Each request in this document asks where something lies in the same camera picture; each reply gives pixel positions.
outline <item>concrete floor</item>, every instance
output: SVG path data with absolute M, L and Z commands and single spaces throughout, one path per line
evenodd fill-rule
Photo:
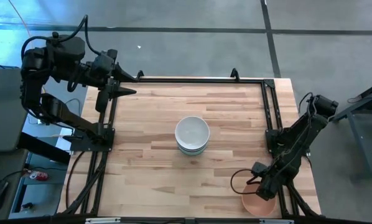
M 265 29 L 260 0 L 12 1 L 29 25 L 76 26 L 89 14 L 89 25 L 95 28 Z M 267 0 L 267 8 L 273 29 L 372 30 L 372 0 Z M 9 3 L 0 0 L 0 25 L 19 23 Z M 0 26 L 0 63 L 19 66 L 27 33 L 11 29 L 17 28 Z M 118 61 L 134 75 L 143 69 L 146 75 L 227 77 L 236 67 L 242 77 L 274 77 L 265 33 L 116 30 L 91 32 L 91 44 L 100 50 L 119 50 Z M 49 34 L 32 31 L 32 35 Z M 297 101 L 312 91 L 337 100 L 342 109 L 348 98 L 372 86 L 372 35 L 274 34 L 274 45 L 281 77 L 291 78 Z M 85 60 L 93 60 L 93 54 L 87 51 Z M 83 92 L 77 93 L 82 101 Z M 64 100 L 73 98 L 65 91 L 57 94 Z M 349 175 L 362 172 L 363 161 L 348 122 L 329 124 L 311 151 L 322 213 L 372 222 L 372 181 L 349 180 Z

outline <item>wooden table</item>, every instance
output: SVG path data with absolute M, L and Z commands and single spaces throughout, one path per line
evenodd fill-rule
M 284 127 L 298 119 L 289 79 L 275 79 Z M 266 119 L 261 87 L 254 84 L 126 83 L 137 94 L 119 98 L 114 120 L 116 136 L 109 154 L 99 216 L 117 217 L 253 217 L 240 195 L 230 189 L 230 177 L 259 161 L 267 165 Z M 270 91 L 267 91 L 272 108 Z M 83 118 L 96 122 L 98 90 L 89 87 Z M 186 156 L 176 146 L 174 130 L 185 116 L 202 117 L 211 136 L 199 156 Z M 91 153 L 84 153 L 70 183 L 70 203 L 85 185 Z M 75 160 L 72 156 L 69 170 Z M 235 178 L 242 190 L 251 174 Z M 312 171 L 303 159 L 296 189 L 320 213 Z M 65 189 L 58 212 L 65 209 Z M 291 211 L 285 190 L 287 208 Z M 88 211 L 92 205 L 90 197 Z M 280 217 L 279 203 L 270 217 Z

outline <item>white bowl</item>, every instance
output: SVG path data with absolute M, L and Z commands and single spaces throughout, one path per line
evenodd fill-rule
M 197 150 L 207 144 L 210 138 L 210 128 L 203 119 L 188 116 L 176 125 L 175 138 L 182 148 L 188 151 Z

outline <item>black metal frame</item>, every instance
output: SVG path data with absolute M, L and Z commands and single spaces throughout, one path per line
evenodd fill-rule
M 271 92 L 271 98 L 273 102 L 273 107 L 274 107 L 274 117 L 276 119 L 276 124 L 277 128 L 282 128 L 282 122 L 281 122 L 281 115 L 280 115 L 280 108 L 279 108 L 279 103 L 277 100 L 277 94 L 276 94 L 276 86 L 274 84 L 273 79 L 257 79 L 257 78 L 245 78 L 242 79 L 239 77 L 239 74 L 237 72 L 237 69 L 232 69 L 231 75 L 229 78 L 183 78 L 183 77 L 172 77 L 172 78 L 155 78 L 155 77 L 145 77 L 143 72 L 140 71 L 137 75 L 137 80 L 139 83 L 237 83 L 237 84 L 257 84 L 260 85 L 261 87 L 261 93 L 262 93 L 262 98 L 263 98 L 263 104 L 264 104 L 264 112 L 265 112 L 265 117 L 266 117 L 266 124 L 268 129 L 273 129 L 273 124 L 272 124 L 272 116 L 271 116 L 271 110 L 269 107 L 269 101 L 268 101 L 268 95 L 267 95 L 267 88 L 270 89 Z M 117 98 L 115 98 L 111 104 L 111 109 L 110 109 L 110 115 L 109 115 L 109 121 L 108 121 L 108 128 L 113 128 L 113 123 L 114 123 L 114 115 L 116 112 L 116 106 L 117 106 Z M 100 113 L 99 117 L 99 122 L 103 122 L 105 118 L 105 113 Z M 98 157 L 98 152 L 92 152 L 91 160 L 90 160 L 90 166 L 88 169 L 88 175 L 86 178 L 87 184 L 90 184 L 89 182 L 95 175 L 95 164 L 96 160 Z M 103 172 L 98 178 L 98 183 L 96 186 L 96 193 L 95 193 L 95 199 L 93 202 L 92 209 L 90 211 L 90 214 L 96 215 L 98 214 L 98 209 L 99 209 L 99 204 L 100 204 L 100 197 L 101 197 L 101 191 L 102 191 L 102 186 L 103 186 L 103 179 L 104 179 L 104 173 L 105 173 L 105 167 L 106 167 L 106 162 L 108 158 L 108 152 L 103 152 L 102 159 L 100 165 L 103 166 Z M 87 192 L 84 194 L 85 197 L 82 201 L 81 205 L 81 214 L 86 214 L 88 210 L 88 201 L 89 201 L 89 194 L 90 194 L 90 188 L 86 189 Z M 292 200 L 292 213 L 294 215 L 299 214 L 298 206 L 296 201 L 294 200 L 293 197 L 291 197 Z M 281 215 L 282 217 L 285 217 L 289 215 L 289 212 L 286 207 L 286 200 L 284 197 L 284 191 L 283 188 L 281 187 L 279 189 L 279 205 L 281 209 Z

